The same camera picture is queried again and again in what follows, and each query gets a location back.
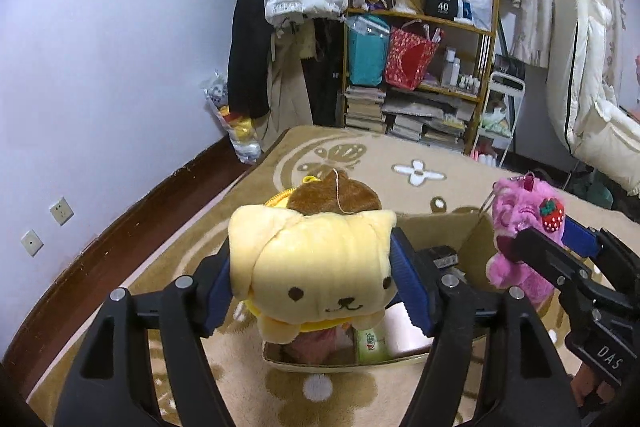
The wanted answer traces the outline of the pink strawberry bear plush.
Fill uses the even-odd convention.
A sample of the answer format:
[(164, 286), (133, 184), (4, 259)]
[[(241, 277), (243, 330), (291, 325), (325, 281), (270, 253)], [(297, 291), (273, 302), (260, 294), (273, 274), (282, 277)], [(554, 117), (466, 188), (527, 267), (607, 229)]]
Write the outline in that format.
[(552, 296), (554, 287), (527, 261), (527, 239), (544, 236), (560, 245), (566, 211), (558, 191), (533, 173), (498, 180), (492, 188), (491, 224), (496, 253), (485, 273), (497, 289), (518, 286), (534, 307)]

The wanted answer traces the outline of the green tissue pack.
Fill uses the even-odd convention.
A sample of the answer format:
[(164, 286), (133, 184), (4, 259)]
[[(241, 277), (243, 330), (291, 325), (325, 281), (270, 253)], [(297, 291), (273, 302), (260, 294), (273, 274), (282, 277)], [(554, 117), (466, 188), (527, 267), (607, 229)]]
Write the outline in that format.
[(390, 359), (385, 333), (380, 326), (366, 331), (355, 331), (357, 361), (359, 365), (375, 365)]

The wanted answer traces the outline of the yellow dog plush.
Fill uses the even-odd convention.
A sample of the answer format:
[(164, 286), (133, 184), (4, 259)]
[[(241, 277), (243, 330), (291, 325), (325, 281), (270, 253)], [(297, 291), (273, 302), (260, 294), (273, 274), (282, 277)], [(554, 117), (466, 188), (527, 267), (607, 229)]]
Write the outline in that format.
[(378, 325), (397, 294), (390, 263), (395, 211), (341, 170), (265, 204), (239, 207), (228, 223), (232, 294), (254, 314), (262, 339)]

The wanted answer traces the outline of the cardboard box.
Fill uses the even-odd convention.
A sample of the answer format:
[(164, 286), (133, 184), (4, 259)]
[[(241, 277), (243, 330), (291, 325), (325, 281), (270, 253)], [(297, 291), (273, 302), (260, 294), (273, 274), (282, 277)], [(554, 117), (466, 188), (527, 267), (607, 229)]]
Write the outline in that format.
[[(418, 254), (424, 248), (448, 245), (457, 251), (459, 263), (439, 270), (434, 262)], [(262, 359), (280, 371), (292, 373), (355, 373), (426, 360), (435, 337), (448, 321), (448, 295), (456, 291), (490, 291), (485, 265), (495, 254), (490, 219), (473, 209), (408, 215), (401, 213), (392, 234), (390, 262), (398, 286), (378, 326), (385, 333), (390, 359), (375, 365), (359, 365), (355, 331), (352, 349), (335, 353), (326, 363), (294, 362), (275, 343), (262, 345)]]

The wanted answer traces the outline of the white folded mattress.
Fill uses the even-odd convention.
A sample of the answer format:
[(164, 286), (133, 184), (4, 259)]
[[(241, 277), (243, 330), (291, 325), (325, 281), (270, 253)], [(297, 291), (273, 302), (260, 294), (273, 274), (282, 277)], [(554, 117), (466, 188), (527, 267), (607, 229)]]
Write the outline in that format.
[(639, 194), (639, 124), (604, 81), (612, 0), (553, 0), (548, 115), (577, 160)]

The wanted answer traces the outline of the pink plush toy in box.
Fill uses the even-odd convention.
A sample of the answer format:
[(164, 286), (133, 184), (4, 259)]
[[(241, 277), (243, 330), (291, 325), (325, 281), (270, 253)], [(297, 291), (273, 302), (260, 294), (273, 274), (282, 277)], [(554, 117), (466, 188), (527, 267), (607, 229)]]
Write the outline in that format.
[(294, 362), (306, 365), (326, 363), (335, 353), (352, 349), (352, 334), (343, 326), (322, 331), (300, 333), (282, 350)]

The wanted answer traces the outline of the stack of books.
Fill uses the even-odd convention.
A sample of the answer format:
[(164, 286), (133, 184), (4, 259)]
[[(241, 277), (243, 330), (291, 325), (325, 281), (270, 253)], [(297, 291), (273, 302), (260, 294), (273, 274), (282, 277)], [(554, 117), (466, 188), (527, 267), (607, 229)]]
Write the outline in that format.
[(386, 117), (382, 111), (386, 91), (377, 87), (348, 86), (345, 94), (346, 127), (384, 134)]

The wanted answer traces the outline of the red gift bag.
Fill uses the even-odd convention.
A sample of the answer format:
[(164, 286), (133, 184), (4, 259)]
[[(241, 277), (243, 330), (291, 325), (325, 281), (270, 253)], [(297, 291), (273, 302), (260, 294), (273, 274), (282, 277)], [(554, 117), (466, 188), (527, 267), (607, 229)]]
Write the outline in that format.
[(385, 82), (392, 87), (416, 90), (423, 81), (428, 65), (442, 42), (442, 30), (430, 31), (427, 23), (409, 20), (390, 33), (384, 72)]

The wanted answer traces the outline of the plastic bag of snacks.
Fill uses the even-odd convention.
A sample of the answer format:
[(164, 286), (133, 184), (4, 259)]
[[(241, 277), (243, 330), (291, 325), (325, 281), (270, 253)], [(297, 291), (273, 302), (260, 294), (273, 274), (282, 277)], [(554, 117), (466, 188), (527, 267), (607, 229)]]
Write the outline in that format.
[(214, 116), (227, 132), (236, 157), (242, 164), (255, 165), (262, 156), (262, 148), (250, 117), (230, 109), (227, 77), (215, 70), (201, 83), (201, 89)]

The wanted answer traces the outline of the black box marked 40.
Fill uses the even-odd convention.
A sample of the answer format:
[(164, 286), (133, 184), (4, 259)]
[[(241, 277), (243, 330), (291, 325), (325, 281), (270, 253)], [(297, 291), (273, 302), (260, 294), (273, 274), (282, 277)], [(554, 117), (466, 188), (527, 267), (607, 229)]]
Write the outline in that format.
[(458, 0), (425, 0), (424, 13), (428, 16), (454, 20), (458, 16)]

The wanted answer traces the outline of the teal bag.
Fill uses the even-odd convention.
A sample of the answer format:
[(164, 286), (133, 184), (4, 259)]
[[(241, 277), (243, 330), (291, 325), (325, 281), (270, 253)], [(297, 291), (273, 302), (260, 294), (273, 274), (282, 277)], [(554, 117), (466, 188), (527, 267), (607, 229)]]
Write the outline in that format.
[(348, 67), (352, 84), (376, 87), (383, 81), (390, 26), (374, 15), (354, 15), (348, 27)]

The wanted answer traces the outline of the beige hanging coat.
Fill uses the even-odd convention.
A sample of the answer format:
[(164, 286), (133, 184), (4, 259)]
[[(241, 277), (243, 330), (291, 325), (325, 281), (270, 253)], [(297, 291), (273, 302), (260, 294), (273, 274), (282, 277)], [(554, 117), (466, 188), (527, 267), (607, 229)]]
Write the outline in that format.
[(312, 20), (279, 30), (272, 37), (267, 77), (269, 110), (265, 117), (254, 121), (264, 152), (286, 130), (312, 124), (302, 61), (315, 56), (316, 36)]

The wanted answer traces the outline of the black hanging coat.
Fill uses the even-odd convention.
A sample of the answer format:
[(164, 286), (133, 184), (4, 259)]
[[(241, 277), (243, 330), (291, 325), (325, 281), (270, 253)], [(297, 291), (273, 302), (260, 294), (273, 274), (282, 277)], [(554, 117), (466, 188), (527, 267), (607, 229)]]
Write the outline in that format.
[(258, 119), (269, 112), (268, 56), (273, 28), (265, 19), (264, 0), (236, 0), (228, 63), (232, 112)]

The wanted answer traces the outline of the lower wall socket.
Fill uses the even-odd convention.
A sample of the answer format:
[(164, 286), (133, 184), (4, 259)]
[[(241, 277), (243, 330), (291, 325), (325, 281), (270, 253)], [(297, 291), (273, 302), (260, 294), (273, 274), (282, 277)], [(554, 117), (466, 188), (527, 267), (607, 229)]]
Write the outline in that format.
[(34, 230), (29, 230), (21, 237), (21, 244), (29, 256), (34, 257), (43, 247), (43, 241)]

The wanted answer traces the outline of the wall socket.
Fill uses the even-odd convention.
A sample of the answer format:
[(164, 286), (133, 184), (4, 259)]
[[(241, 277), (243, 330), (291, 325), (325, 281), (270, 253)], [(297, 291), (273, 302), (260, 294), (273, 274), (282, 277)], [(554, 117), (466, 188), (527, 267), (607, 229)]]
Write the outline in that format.
[(21, 244), (29, 256), (34, 257), (43, 247), (43, 241), (34, 230), (29, 230), (21, 237)]
[(74, 210), (70, 207), (70, 204), (67, 202), (65, 197), (61, 197), (57, 202), (55, 202), (49, 208), (49, 211), (58, 225), (65, 225), (65, 223), (74, 215)]

